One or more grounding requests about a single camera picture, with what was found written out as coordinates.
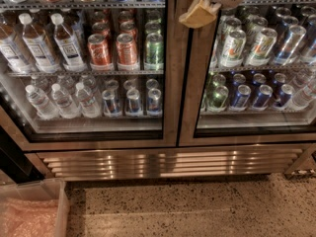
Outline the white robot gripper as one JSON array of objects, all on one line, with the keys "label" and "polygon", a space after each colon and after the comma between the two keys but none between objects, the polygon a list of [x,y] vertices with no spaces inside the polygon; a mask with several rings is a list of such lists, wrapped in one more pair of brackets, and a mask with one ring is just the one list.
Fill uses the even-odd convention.
[{"label": "white robot gripper", "polygon": [[180,16],[179,22],[192,29],[198,29],[213,23],[222,8],[231,9],[237,7],[244,0],[196,0],[189,10]]}]

